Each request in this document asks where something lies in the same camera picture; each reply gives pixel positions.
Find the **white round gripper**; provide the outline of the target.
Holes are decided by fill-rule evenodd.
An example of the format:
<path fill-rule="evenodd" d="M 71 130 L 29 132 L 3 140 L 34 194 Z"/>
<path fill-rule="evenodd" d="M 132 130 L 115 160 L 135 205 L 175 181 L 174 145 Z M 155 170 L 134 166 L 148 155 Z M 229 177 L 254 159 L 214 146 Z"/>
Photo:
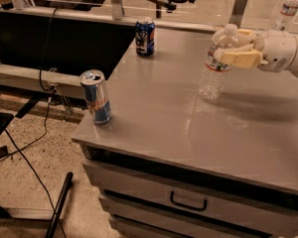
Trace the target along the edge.
<path fill-rule="evenodd" d="M 258 66 L 263 71 L 280 72 L 290 66 L 297 52 L 296 38 L 288 32 L 269 30 L 256 36 L 251 30 L 238 29 L 236 36 L 240 47 L 252 44 L 256 39 L 256 50 L 217 49 L 214 52 L 217 61 L 241 68 Z"/>

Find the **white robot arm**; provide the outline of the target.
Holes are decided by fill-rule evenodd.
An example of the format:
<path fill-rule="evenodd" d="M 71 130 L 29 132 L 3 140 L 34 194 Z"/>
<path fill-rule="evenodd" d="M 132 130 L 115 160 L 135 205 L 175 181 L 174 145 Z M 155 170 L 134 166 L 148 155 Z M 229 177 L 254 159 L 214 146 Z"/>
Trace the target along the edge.
<path fill-rule="evenodd" d="M 298 35 L 285 31 L 237 31 L 236 48 L 217 48 L 215 59 L 240 68 L 289 71 L 298 78 Z"/>

